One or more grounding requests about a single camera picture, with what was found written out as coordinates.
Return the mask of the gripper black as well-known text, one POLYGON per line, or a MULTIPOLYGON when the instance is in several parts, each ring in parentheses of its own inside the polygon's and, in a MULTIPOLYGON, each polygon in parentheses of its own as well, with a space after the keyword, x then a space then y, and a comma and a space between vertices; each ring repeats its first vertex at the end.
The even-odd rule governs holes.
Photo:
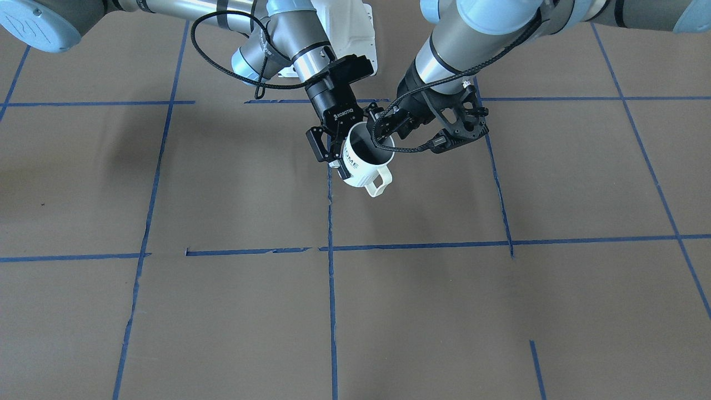
POLYGON ((363 121, 364 112, 351 88, 360 79, 314 79, 307 84, 307 96, 322 127, 311 127, 306 137, 317 162, 327 162, 341 179, 351 178, 343 150, 353 125, 363 121))
MULTIPOLYGON (((397 96, 403 96, 425 83, 419 76, 416 62, 413 61, 398 85, 397 96)), ((411 132, 423 124, 429 124, 435 119, 435 113, 430 108, 426 98, 439 94, 432 88, 411 94, 396 105, 396 111, 388 113, 384 109, 367 109, 367 127, 369 132, 375 132, 375 139, 384 144, 384 139, 395 134, 399 139, 406 139, 411 132)))

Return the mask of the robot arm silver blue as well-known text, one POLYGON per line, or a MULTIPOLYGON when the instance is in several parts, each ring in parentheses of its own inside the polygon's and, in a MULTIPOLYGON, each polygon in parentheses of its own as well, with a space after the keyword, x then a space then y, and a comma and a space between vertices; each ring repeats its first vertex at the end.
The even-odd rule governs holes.
POLYGON ((702 33, 708 1, 421 1, 433 31, 384 111, 368 117, 366 143, 393 152, 442 153, 488 133, 487 109, 469 79, 523 43, 578 23, 702 33))
POLYGON ((87 38, 91 49, 142 51, 158 58, 180 23, 195 49, 198 27, 242 39, 226 66, 212 66, 266 91, 304 89, 317 116, 307 130, 315 157, 347 171, 346 137, 363 112, 351 88, 373 64, 347 39, 357 28, 373 33, 360 1, 3 1, 2 28, 31 48, 63 53, 87 38))

